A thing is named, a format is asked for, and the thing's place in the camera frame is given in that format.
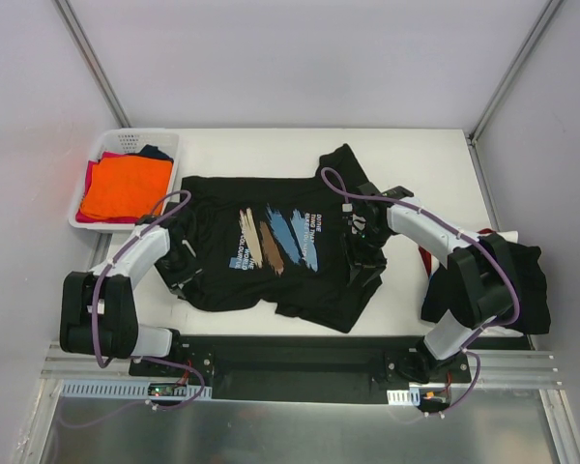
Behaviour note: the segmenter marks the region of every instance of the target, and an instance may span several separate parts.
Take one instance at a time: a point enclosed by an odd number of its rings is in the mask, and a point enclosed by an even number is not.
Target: white laundry basket
[[[129,232],[133,229],[134,224],[110,224],[107,222],[79,222],[75,215],[79,210],[81,200],[84,198],[84,181],[86,178],[86,168],[88,161],[98,161],[101,159],[103,152],[113,153],[137,153],[144,145],[155,145],[166,155],[174,160],[170,182],[167,186],[167,193],[172,191],[174,179],[178,170],[178,163],[181,157],[183,144],[181,136],[173,131],[166,129],[117,129],[105,132],[92,150],[86,165],[83,169],[83,175],[79,179],[77,188],[73,195],[71,208],[69,210],[69,224],[81,229],[96,230],[103,233]],[[167,201],[176,201],[177,198],[168,198]]]

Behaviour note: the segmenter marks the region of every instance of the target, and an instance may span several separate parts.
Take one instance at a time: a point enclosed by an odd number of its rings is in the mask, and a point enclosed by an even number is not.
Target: gray wall
[[[551,334],[580,427],[580,0],[565,2],[479,141],[505,229],[543,248]]]
[[[546,0],[72,0],[135,126],[469,130]]]
[[[48,0],[0,2],[0,463],[8,462],[48,343],[61,285],[93,234],[67,225],[91,142],[114,122]]]

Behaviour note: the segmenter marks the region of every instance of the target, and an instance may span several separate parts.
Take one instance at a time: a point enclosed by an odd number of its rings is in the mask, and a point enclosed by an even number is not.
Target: folded orange shirt
[[[172,163],[142,157],[104,158],[93,166],[92,183],[79,211],[89,218],[140,218],[167,192]],[[161,212],[162,204],[155,209]]]

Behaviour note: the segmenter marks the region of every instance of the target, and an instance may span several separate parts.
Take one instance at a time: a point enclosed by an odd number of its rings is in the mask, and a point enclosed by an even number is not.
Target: folded clothes
[[[99,163],[89,161],[84,199],[75,218],[80,222],[135,223],[150,214],[165,195],[172,159],[146,145],[139,154],[104,152]],[[161,205],[155,213],[160,213]]]

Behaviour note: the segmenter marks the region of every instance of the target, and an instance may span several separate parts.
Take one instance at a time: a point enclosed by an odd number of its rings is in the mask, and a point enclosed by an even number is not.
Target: red cloth
[[[103,152],[103,154],[101,155],[101,159],[119,158],[119,157],[123,157],[123,156],[124,155],[121,155],[119,153]],[[93,180],[93,166],[95,164],[97,164],[96,161],[88,161],[88,167],[86,168],[86,178],[84,179],[84,196],[86,196],[86,193],[88,193],[88,190],[90,189],[90,185],[91,185],[92,180]],[[75,214],[75,220],[77,222],[84,222],[84,223],[105,222],[105,223],[109,223],[109,224],[135,224],[138,219],[139,219],[139,217],[111,217],[111,218],[108,218],[106,220],[98,220],[98,219],[93,219],[91,217],[87,217],[86,215],[81,213],[80,210],[77,210],[77,213]]]

